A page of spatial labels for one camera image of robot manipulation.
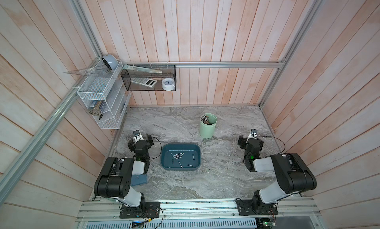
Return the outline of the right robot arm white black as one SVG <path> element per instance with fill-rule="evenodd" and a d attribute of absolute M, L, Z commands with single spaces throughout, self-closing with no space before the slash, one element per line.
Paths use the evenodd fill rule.
<path fill-rule="evenodd" d="M 274 172 L 276 180 L 264 189 L 257 190 L 251 207 L 256 213 L 271 209 L 294 193 L 314 190 L 317 180 L 297 153 L 274 154 L 260 157 L 264 141 L 252 131 L 245 138 L 238 139 L 238 146 L 244 150 L 243 162 L 250 172 Z"/>

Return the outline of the teal plastic storage tray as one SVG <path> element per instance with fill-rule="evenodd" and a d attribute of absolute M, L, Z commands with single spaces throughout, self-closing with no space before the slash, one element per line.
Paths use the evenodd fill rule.
<path fill-rule="evenodd" d="M 195 171 L 201 165 L 200 147 L 191 143 L 170 143 L 163 147 L 161 166 L 168 171 Z"/>

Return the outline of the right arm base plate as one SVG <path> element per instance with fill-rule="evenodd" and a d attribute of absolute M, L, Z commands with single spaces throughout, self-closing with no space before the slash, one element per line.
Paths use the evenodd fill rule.
<path fill-rule="evenodd" d="M 260 199 L 251 200 L 235 199 L 240 216 L 270 215 L 277 216 L 277 204 L 265 204 Z"/>

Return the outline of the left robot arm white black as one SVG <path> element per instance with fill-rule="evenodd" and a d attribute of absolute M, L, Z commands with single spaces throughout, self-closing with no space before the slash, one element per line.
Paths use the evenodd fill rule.
<path fill-rule="evenodd" d="M 130 207 L 145 209 L 145 197 L 133 189 L 133 175 L 145 175 L 150 166 L 148 150 L 154 145 L 152 136 L 143 137 L 139 130 L 133 132 L 128 148 L 135 153 L 133 158 L 108 157 L 94 185 L 94 194 L 114 198 Z"/>

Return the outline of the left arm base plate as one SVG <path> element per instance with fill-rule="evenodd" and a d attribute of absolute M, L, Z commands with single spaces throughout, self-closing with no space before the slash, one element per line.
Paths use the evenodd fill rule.
<path fill-rule="evenodd" d="M 148 202 L 144 206 L 130 207 L 125 204 L 121 206 L 120 219 L 154 219 L 160 216 L 160 203 Z"/>

